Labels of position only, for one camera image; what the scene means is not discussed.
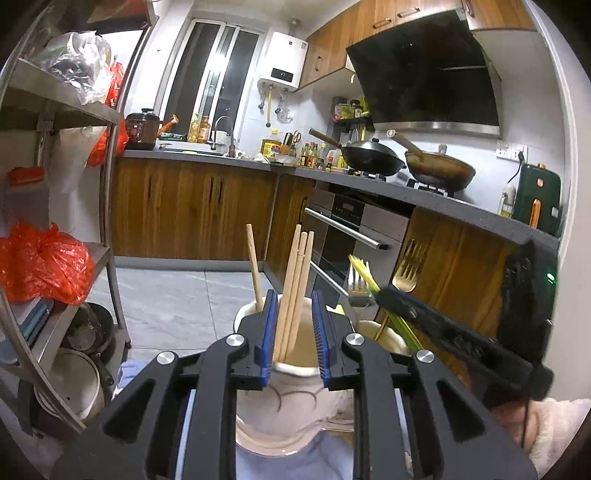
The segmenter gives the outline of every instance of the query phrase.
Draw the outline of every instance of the ceiling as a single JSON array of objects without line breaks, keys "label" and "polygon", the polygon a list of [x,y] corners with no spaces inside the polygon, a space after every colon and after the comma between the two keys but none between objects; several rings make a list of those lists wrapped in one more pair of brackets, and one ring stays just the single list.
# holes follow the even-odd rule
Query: ceiling
[{"label": "ceiling", "polygon": [[[215,7],[230,7],[236,15],[244,16],[245,12],[260,12],[265,18],[289,21],[297,18],[301,21],[300,30],[312,32],[340,11],[355,3],[356,0],[218,0]],[[213,2],[195,3],[195,8]]]}]

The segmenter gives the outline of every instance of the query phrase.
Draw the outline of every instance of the cooking pot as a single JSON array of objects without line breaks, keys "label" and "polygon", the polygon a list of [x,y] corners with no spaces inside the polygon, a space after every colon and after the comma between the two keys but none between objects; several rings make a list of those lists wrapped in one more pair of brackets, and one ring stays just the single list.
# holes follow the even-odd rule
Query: cooking pot
[{"label": "cooking pot", "polygon": [[129,135],[127,150],[153,150],[160,127],[160,118],[153,108],[142,108],[142,113],[130,113],[125,118],[125,130]]}]

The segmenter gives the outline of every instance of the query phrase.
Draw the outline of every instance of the white plastic bag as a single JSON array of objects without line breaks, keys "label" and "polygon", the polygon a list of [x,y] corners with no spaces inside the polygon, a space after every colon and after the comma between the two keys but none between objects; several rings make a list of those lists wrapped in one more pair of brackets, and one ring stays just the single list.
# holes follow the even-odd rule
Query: white plastic bag
[{"label": "white plastic bag", "polygon": [[111,46],[95,32],[70,32],[52,38],[29,59],[78,92],[82,105],[104,102],[111,86]]},{"label": "white plastic bag", "polygon": [[48,168],[51,188],[63,193],[71,193],[78,188],[88,155],[105,130],[106,127],[60,130]]}]

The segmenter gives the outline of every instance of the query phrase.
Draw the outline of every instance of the gray countertop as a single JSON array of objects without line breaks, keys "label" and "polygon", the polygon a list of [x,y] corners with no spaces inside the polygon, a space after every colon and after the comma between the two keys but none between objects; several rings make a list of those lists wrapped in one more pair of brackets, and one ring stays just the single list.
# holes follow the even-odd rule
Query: gray countertop
[{"label": "gray countertop", "polygon": [[295,175],[307,179],[326,181],[336,185],[342,185],[362,192],[373,193],[384,197],[399,200],[400,202],[416,205],[432,212],[441,213],[455,218],[469,225],[495,233],[517,244],[523,244],[529,239],[535,239],[551,249],[558,251],[560,240],[540,230],[530,228],[528,225],[510,218],[504,218],[488,210],[483,210],[470,203],[460,200],[441,197],[434,193],[414,190],[405,186],[386,183],[362,177],[353,177],[339,173],[331,173],[311,168],[294,168],[272,166],[265,163],[237,158],[218,157],[199,153],[177,153],[171,151],[133,151],[126,150],[124,157],[155,158],[162,160],[196,161],[200,163],[213,163],[229,165],[232,167],[254,168],[256,170],[276,171],[278,173]]}]

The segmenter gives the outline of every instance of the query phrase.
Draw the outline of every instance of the red plastic bag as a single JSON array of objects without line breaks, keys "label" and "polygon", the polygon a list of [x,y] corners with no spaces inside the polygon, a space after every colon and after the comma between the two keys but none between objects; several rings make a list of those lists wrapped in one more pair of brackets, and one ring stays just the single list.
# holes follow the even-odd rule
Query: red plastic bag
[{"label": "red plastic bag", "polygon": [[[125,77],[125,72],[123,70],[123,65],[120,62],[115,62],[111,67],[111,72],[113,73],[113,79],[111,80],[111,87],[109,88],[109,93],[107,93],[107,98],[105,100],[105,105],[110,108],[115,108],[117,105],[117,97],[119,96],[119,90],[121,88],[121,84],[123,84],[123,79]],[[97,167],[105,163],[105,153],[107,150],[107,140],[109,139],[109,131],[110,128],[105,130],[105,133],[101,136],[99,141],[96,143],[92,152],[88,156],[88,161],[86,162],[87,165],[91,167]],[[119,126],[119,137],[117,138],[117,155],[121,155],[123,150],[125,150],[125,146],[129,141],[129,135],[125,130],[125,119],[121,119],[121,125]]]},{"label": "red plastic bag", "polygon": [[94,277],[95,263],[86,245],[60,232],[55,223],[41,232],[20,221],[8,238],[0,238],[0,281],[12,303],[46,297],[79,305]]}]

